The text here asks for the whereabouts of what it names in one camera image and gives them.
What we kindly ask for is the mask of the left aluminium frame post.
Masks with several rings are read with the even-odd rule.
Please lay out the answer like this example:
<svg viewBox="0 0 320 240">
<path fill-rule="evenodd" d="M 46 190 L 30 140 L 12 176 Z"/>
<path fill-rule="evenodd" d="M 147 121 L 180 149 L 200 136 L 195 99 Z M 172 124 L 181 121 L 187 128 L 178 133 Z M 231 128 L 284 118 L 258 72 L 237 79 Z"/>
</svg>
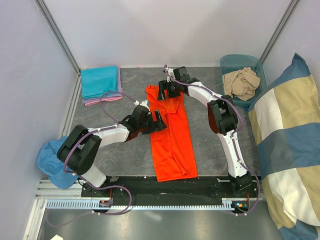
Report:
<svg viewBox="0 0 320 240">
<path fill-rule="evenodd" d="M 39 10 L 42 13 L 42 16 L 46 20 L 49 28 L 51 29 L 55 39 L 57 40 L 58 44 L 62 48 L 65 56 L 67 57 L 69 63 L 71 64 L 73 70 L 79 76 L 81 73 L 81 68 L 79 67 L 75 57 L 73 56 L 63 34 L 61 33 L 52 13 L 49 10 L 46 2 L 44 0 L 35 0 L 36 5 L 38 6 Z"/>
</svg>

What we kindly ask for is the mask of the right aluminium frame post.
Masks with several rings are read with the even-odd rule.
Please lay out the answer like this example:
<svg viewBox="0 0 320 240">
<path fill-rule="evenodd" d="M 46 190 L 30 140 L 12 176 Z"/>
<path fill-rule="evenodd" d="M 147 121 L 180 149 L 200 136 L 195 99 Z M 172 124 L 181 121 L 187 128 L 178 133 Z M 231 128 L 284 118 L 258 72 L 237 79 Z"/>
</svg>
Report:
<svg viewBox="0 0 320 240">
<path fill-rule="evenodd" d="M 265 63 L 267 60 L 268 56 L 270 55 L 272 49 L 276 45 L 279 37 L 281 36 L 282 32 L 284 31 L 287 23 L 289 22 L 290 18 L 294 14 L 296 8 L 298 7 L 300 3 L 300 0 L 291 0 L 285 9 L 281 19 L 279 20 L 275 30 L 273 31 L 267 45 L 265 46 L 259 60 L 262 64 Z"/>
</svg>

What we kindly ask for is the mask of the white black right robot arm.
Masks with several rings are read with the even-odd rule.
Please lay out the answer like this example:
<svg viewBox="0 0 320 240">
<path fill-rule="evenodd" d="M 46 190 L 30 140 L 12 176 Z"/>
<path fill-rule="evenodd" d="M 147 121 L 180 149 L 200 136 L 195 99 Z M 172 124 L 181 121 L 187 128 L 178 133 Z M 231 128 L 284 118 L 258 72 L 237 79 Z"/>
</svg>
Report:
<svg viewBox="0 0 320 240">
<path fill-rule="evenodd" d="M 169 68 L 165 65 L 163 72 L 167 79 L 158 82 L 157 99 L 163 101 L 185 94 L 206 106 L 209 127 L 217 134 L 226 156 L 229 191 L 235 197 L 242 196 L 253 180 L 240 149 L 238 141 L 240 114 L 233 104 L 232 97 L 210 90 L 197 78 L 190 77 L 184 66 Z"/>
</svg>

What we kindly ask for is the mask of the folded purple t-shirt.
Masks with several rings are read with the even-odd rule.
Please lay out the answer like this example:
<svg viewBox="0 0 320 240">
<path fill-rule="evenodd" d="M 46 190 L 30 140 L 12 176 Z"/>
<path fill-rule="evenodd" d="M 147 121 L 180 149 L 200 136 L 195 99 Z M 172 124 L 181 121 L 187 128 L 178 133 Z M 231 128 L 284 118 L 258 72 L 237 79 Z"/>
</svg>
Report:
<svg viewBox="0 0 320 240">
<path fill-rule="evenodd" d="M 116 96 L 120 96 L 123 97 L 120 93 L 123 92 L 123 88 L 122 88 L 122 84 L 121 84 L 121 74 L 120 74 L 120 69 L 118 67 L 118 91 L 114 91 L 114 93 L 108 93 L 107 95 L 105 95 L 104 97 L 116 97 Z"/>
</svg>

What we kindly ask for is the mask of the orange t-shirt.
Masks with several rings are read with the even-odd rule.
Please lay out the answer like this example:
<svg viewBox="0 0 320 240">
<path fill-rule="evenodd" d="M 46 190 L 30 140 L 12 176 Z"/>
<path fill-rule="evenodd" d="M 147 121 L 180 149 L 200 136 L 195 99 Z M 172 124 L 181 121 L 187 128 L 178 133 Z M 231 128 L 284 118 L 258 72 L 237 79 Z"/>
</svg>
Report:
<svg viewBox="0 0 320 240">
<path fill-rule="evenodd" d="M 198 176 L 184 96 L 157 100 L 159 87 L 145 89 L 149 108 L 159 111 L 167 128 L 150 134 L 153 166 L 159 182 Z"/>
</svg>

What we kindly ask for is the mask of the teal plastic bin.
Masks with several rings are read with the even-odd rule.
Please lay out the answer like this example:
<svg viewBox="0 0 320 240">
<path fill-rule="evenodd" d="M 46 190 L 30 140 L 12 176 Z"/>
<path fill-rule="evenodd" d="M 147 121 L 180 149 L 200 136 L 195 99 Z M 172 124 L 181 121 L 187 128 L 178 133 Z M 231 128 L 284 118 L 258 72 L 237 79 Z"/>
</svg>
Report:
<svg viewBox="0 0 320 240">
<path fill-rule="evenodd" d="M 221 71 L 223 95 L 226 95 L 224 92 L 224 86 L 223 86 L 223 75 L 233 71 L 241 70 L 245 67 L 250 67 L 251 70 L 254 71 L 257 74 L 257 76 L 260 78 L 259 87 L 255 90 L 254 97 L 247 101 L 240 100 L 236 96 L 234 96 L 232 100 L 234 105 L 247 110 L 249 106 L 258 98 L 259 94 L 261 94 L 262 91 L 267 87 L 262 63 L 256 57 L 253 57 L 250 55 L 244 55 L 244 54 L 228 54 L 223 56 L 220 59 L 220 71 Z"/>
</svg>

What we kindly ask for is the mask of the folded pink t-shirt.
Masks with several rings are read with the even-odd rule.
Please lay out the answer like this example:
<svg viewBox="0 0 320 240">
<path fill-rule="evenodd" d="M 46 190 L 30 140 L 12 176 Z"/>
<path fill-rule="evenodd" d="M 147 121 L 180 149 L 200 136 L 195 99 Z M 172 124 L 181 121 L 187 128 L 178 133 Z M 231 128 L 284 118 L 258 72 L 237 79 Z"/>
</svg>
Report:
<svg viewBox="0 0 320 240">
<path fill-rule="evenodd" d="M 123 97 L 122 96 L 111 96 L 111 97 L 103 97 L 102 98 L 102 102 L 113 102 L 113 101 L 117 101 L 117 100 L 121 100 Z M 82 103 L 85 106 L 92 106 L 95 104 L 98 104 L 100 102 L 100 98 L 96 97 L 96 98 L 91 98 L 91 99 L 82 99 Z"/>
</svg>

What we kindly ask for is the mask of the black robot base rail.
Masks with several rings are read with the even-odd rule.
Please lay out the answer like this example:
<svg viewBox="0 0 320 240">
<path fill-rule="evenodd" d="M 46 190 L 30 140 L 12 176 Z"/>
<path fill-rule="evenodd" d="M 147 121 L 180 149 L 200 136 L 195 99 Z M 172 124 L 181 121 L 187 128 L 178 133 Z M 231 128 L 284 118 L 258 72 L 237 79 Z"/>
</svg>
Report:
<svg viewBox="0 0 320 240">
<path fill-rule="evenodd" d="M 258 180 L 252 177 L 252 184 L 236 191 L 229 176 L 200 176 L 196 178 L 158 182 L 154 176 L 108 177 L 104 187 L 97 190 L 83 184 L 82 197 L 106 198 L 118 205 L 218 205 L 222 199 L 253 200 L 258 195 Z"/>
</svg>

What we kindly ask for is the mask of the crumpled blue cloth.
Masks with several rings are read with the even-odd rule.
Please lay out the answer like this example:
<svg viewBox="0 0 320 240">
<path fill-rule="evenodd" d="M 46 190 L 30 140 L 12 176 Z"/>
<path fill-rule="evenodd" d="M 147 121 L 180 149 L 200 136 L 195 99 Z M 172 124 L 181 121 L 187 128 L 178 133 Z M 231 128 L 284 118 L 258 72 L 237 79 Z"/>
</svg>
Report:
<svg viewBox="0 0 320 240">
<path fill-rule="evenodd" d="M 67 189 L 78 179 L 72 173 L 63 171 L 64 163 L 57 158 L 57 153 L 67 136 L 58 140 L 46 142 L 39 150 L 36 165 L 39 170 L 48 176 L 48 179 L 59 189 Z"/>
</svg>

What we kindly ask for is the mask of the folded turquoise t-shirt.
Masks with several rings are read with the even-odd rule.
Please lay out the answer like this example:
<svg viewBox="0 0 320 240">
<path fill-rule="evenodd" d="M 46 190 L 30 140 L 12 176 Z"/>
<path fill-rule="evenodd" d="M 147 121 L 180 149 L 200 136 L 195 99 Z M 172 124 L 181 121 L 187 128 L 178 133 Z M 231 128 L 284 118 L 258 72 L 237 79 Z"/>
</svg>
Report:
<svg viewBox="0 0 320 240">
<path fill-rule="evenodd" d="M 119 89 L 119 69 L 116 65 L 83 69 L 80 74 L 83 99 L 99 98 L 106 92 L 117 92 Z"/>
</svg>

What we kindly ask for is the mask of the crumpled beige t-shirt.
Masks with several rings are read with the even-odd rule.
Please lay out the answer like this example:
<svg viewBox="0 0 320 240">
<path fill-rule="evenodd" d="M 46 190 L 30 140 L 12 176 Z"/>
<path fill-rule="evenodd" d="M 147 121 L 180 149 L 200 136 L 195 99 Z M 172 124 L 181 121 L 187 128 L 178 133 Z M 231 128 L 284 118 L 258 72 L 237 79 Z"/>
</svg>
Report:
<svg viewBox="0 0 320 240">
<path fill-rule="evenodd" d="M 226 73 L 222 76 L 223 90 L 226 95 L 238 97 L 242 101 L 248 101 L 255 96 L 261 79 L 250 68 Z"/>
</svg>

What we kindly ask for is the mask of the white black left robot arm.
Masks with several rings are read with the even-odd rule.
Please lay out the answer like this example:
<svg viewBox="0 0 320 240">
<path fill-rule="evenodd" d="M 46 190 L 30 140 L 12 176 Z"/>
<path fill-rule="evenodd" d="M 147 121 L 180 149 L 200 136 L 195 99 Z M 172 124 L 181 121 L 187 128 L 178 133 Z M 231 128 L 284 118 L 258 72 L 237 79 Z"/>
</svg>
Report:
<svg viewBox="0 0 320 240">
<path fill-rule="evenodd" d="M 165 130 L 160 111 L 151 112 L 147 105 L 137 105 L 132 114 L 118 123 L 101 128 L 86 128 L 77 125 L 58 149 L 56 157 L 63 163 L 66 173 L 76 174 L 92 185 L 99 197 L 110 191 L 107 176 L 94 164 L 98 150 L 102 147 L 128 142 L 138 134 L 152 134 Z"/>
</svg>

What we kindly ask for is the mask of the aluminium frame post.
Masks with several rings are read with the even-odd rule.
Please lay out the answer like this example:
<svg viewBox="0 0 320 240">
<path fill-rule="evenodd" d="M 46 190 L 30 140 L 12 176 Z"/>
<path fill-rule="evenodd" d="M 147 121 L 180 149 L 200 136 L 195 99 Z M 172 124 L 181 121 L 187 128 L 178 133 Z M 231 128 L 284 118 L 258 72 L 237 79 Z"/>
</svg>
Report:
<svg viewBox="0 0 320 240">
<path fill-rule="evenodd" d="M 58 44 L 62 48 L 65 56 L 67 57 L 69 63 L 71 64 L 73 70 L 79 76 L 81 73 L 81 68 L 79 67 L 75 57 L 73 56 L 63 34 L 61 33 L 52 13 L 49 10 L 46 2 L 44 0 L 35 0 L 36 5 L 38 6 L 39 10 L 42 13 L 42 16 L 46 20 L 49 28 L 51 29 L 55 39 L 57 40 Z"/>
<path fill-rule="evenodd" d="M 294 14 L 296 8 L 298 7 L 300 3 L 300 0 L 291 0 L 285 9 L 281 19 L 279 20 L 275 30 L 273 31 L 267 45 L 265 46 L 259 60 L 262 64 L 265 63 L 267 60 L 268 56 L 270 55 L 272 49 L 276 45 L 279 37 L 281 36 L 282 32 L 284 31 L 287 23 L 289 22 L 290 18 Z"/>
</svg>

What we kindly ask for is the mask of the blue beige checkered pillow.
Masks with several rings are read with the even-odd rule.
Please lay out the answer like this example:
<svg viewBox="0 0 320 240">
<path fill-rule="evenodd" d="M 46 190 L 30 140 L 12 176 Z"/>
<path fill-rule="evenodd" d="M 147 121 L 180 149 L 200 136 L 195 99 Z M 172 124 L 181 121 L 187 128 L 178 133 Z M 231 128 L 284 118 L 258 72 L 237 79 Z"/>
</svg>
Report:
<svg viewBox="0 0 320 240">
<path fill-rule="evenodd" d="M 320 106 L 306 61 L 291 64 L 248 110 L 270 216 L 286 240 L 320 237 Z"/>
</svg>

